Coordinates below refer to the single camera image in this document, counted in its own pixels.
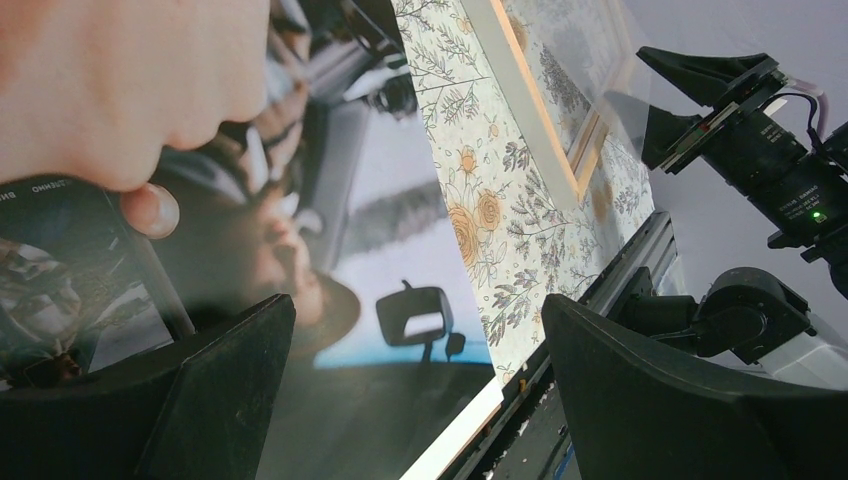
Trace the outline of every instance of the smartphone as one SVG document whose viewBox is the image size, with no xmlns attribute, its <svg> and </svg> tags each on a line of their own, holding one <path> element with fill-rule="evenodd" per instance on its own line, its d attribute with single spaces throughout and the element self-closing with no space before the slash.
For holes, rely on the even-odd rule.
<svg viewBox="0 0 848 480">
<path fill-rule="evenodd" d="M 0 185 L 0 378 L 50 387 L 194 332 L 116 195 L 80 180 Z"/>
</svg>

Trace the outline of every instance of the wooden frame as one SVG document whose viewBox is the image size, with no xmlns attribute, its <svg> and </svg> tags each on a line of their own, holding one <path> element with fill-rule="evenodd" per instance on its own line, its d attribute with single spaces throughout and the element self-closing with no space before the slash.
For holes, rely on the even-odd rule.
<svg viewBox="0 0 848 480">
<path fill-rule="evenodd" d="M 599 85 L 601 91 L 626 88 L 635 64 L 618 1 L 596 0 L 603 6 L 609 30 L 615 36 L 612 43 L 618 49 L 610 74 Z M 584 198 L 610 131 L 603 119 L 614 118 L 610 116 L 614 112 L 607 111 L 606 102 L 590 99 L 593 106 L 566 151 L 502 0 L 462 0 L 462 4 L 555 205 L 560 209 L 576 207 Z"/>
</svg>

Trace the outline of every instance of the fingernail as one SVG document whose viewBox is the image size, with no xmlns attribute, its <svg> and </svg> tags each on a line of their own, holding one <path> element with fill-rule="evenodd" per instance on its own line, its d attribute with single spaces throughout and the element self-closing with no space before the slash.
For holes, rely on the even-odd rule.
<svg viewBox="0 0 848 480">
<path fill-rule="evenodd" d="M 149 188 L 159 201 L 159 214 L 149 225 L 147 236 L 154 240 L 165 238 L 174 233 L 180 223 L 180 206 L 171 192 L 158 185 L 149 184 Z"/>
</svg>

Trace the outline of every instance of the picture frame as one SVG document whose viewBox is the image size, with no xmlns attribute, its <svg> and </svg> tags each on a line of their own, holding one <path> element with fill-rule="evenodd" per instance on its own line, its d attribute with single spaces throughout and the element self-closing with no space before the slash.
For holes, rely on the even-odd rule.
<svg viewBox="0 0 848 480">
<path fill-rule="evenodd" d="M 602 101 L 603 92 L 625 91 L 634 69 L 635 51 L 619 1 L 462 0 L 561 209 L 582 202 L 611 131 L 607 121 L 615 113 Z M 572 48 L 572 39 L 587 48 Z M 572 52 L 577 53 L 569 58 Z"/>
</svg>

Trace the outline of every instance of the floral wallpaper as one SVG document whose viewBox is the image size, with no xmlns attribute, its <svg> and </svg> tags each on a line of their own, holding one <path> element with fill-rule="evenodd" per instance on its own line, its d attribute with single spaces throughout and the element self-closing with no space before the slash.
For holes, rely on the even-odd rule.
<svg viewBox="0 0 848 480">
<path fill-rule="evenodd" d="M 532 16 L 537 7 L 533 2 L 536 0 L 503 0 L 503 5 L 512 31 L 524 53 L 524 60 L 536 79 L 550 120 L 559 130 L 559 141 L 567 155 L 577 140 L 580 127 L 589 117 L 591 105 L 566 74 L 551 48 L 540 38 Z M 566 8 L 560 10 L 570 11 L 568 2 L 563 4 Z M 586 57 L 589 57 L 589 53 L 588 49 L 578 52 Z"/>
<path fill-rule="evenodd" d="M 653 211 L 647 171 L 610 137 L 585 201 L 558 210 L 548 193 L 557 185 L 539 176 L 460 1 L 393 4 L 448 215 L 506 383 L 544 339 L 545 296 L 580 296 Z"/>
</svg>

